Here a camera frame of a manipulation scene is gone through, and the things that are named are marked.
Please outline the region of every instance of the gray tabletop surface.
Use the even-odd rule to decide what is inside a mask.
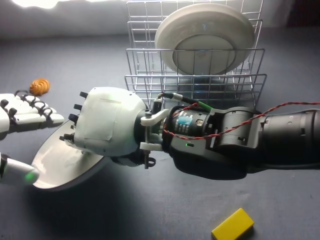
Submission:
[[[41,97],[66,119],[79,92],[125,88],[128,36],[0,42],[0,93],[50,80]],[[258,109],[288,101],[319,101],[320,28],[262,29],[268,74]],[[291,106],[276,113],[304,109]],[[55,129],[13,133],[0,151],[31,163]],[[0,240],[210,240],[211,230],[238,208],[255,221],[250,240],[320,239],[320,171],[267,170],[217,181],[178,171],[165,153],[145,170],[108,163],[71,189],[47,192],[0,185]]]

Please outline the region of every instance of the wire dish rack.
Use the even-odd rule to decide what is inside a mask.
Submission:
[[[155,49],[155,34],[162,21],[174,11],[193,4],[218,3],[238,10],[249,18],[255,33],[252,49],[232,50],[175,50]],[[259,74],[265,50],[256,48],[262,26],[260,19],[263,0],[179,0],[179,1],[129,1],[127,3],[129,22],[128,33],[131,48],[126,50],[130,75],[124,77],[129,91],[139,95],[151,107],[161,92],[179,93],[189,98],[204,101],[215,108],[226,109],[234,106],[255,108],[267,79]],[[177,69],[170,69],[163,62],[163,54],[172,52]],[[247,52],[247,59],[235,69],[221,75],[195,75],[200,66],[204,74],[211,73],[213,55],[236,55]],[[179,55],[205,56],[208,64],[193,58],[193,75],[178,74]],[[226,61],[226,69],[231,64]]]

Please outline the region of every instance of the brown scrubbing pad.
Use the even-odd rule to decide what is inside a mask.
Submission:
[[[38,78],[30,85],[30,93],[35,96],[46,94],[50,89],[50,82],[45,78]]]

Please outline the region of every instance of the plate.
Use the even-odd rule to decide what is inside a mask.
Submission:
[[[155,34],[155,47],[171,50],[161,52],[163,62],[183,75],[225,74],[246,60],[250,50],[243,49],[252,48],[254,42],[250,21],[218,3],[183,7],[169,15]]]
[[[68,146],[59,137],[71,134],[74,123],[67,121],[59,127],[41,146],[32,166],[40,172],[33,184],[39,189],[63,190],[90,178],[108,161],[101,155],[85,152]]]

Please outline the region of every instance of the yellow block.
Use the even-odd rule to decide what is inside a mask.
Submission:
[[[212,230],[212,235],[217,240],[235,240],[252,227],[254,223],[249,215],[242,208],[239,208],[234,214]]]

